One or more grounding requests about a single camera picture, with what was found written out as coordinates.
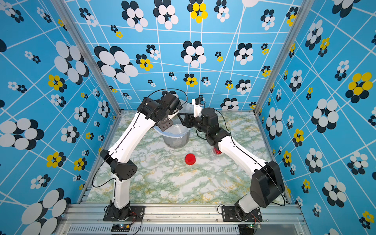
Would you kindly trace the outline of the red knobbed jar lid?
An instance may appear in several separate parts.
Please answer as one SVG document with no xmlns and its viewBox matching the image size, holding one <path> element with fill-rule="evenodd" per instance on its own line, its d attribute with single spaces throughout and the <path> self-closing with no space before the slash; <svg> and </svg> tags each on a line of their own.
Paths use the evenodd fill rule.
<svg viewBox="0 0 376 235">
<path fill-rule="evenodd" d="M 189 153 L 185 156 L 185 163 L 188 165 L 193 165 L 196 163 L 196 156 L 192 153 Z"/>
</svg>

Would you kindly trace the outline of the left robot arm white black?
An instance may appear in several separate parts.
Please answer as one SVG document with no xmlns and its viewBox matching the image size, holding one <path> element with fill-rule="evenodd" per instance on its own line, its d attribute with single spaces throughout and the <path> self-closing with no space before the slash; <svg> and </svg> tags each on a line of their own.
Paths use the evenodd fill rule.
<svg viewBox="0 0 376 235">
<path fill-rule="evenodd" d="M 102 150 L 101 158 L 111 169 L 114 178 L 113 199 L 109 205 L 113 217 L 125 221 L 130 216 L 130 179 L 138 167 L 130 160 L 132 152 L 149 129 L 160 126 L 167 129 L 170 121 L 181 109 L 180 100 L 171 93 L 160 99 L 145 98 L 132 119 L 130 125 L 109 150 Z"/>
</svg>

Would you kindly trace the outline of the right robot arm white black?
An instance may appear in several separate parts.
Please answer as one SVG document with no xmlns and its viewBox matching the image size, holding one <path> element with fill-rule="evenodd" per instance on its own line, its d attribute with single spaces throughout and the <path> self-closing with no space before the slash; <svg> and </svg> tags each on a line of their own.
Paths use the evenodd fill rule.
<svg viewBox="0 0 376 235">
<path fill-rule="evenodd" d="M 205 134 L 209 145 L 229 156 L 251 179 L 249 192 L 235 203 L 236 217 L 246 221 L 257 208 L 266 208 L 285 191 L 279 165 L 275 161 L 267 162 L 249 152 L 233 137 L 227 126 L 218 122 L 218 110 L 204 108 L 200 115 L 181 113 L 178 115 L 182 125 L 196 128 Z"/>
</svg>

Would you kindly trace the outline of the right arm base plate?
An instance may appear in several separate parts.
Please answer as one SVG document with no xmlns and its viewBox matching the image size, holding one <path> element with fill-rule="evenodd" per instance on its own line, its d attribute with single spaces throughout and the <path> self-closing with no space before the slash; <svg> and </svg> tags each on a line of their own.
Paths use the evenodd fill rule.
<svg viewBox="0 0 376 235">
<path fill-rule="evenodd" d="M 240 208 L 235 206 L 218 206 L 217 210 L 222 215 L 223 222 L 262 222 L 262 216 L 259 208 L 252 210 L 249 213 L 243 212 Z"/>
</svg>

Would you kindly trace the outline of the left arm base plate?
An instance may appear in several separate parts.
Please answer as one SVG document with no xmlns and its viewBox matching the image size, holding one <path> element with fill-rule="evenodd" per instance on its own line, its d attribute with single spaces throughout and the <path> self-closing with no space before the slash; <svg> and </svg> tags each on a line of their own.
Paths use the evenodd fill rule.
<svg viewBox="0 0 376 235">
<path fill-rule="evenodd" d="M 103 221 L 121 222 L 121 221 L 143 221 L 146 206 L 128 206 L 118 209 L 115 206 L 106 206 Z"/>
</svg>

